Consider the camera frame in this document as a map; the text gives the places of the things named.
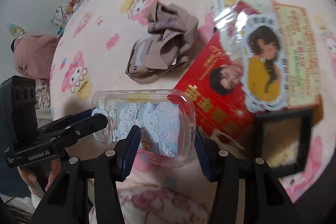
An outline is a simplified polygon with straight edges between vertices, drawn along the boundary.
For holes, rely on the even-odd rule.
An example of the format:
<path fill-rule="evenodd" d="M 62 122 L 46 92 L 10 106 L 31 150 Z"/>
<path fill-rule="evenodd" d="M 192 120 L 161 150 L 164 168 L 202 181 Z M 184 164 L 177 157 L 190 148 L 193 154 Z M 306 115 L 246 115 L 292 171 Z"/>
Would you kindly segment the left human hand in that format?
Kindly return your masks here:
<path fill-rule="evenodd" d="M 47 175 L 44 174 L 42 171 L 42 178 L 48 178 L 47 184 L 45 187 L 42 186 L 41 182 L 39 182 L 39 171 L 33 167 L 26 168 L 26 167 L 18 167 L 19 175 L 21 176 L 22 180 L 27 184 L 30 191 L 37 195 L 41 196 L 41 193 L 44 193 L 46 190 L 49 189 L 53 181 L 55 180 L 56 176 L 61 171 L 62 164 L 60 159 L 53 159 L 50 161 L 49 173 Z"/>

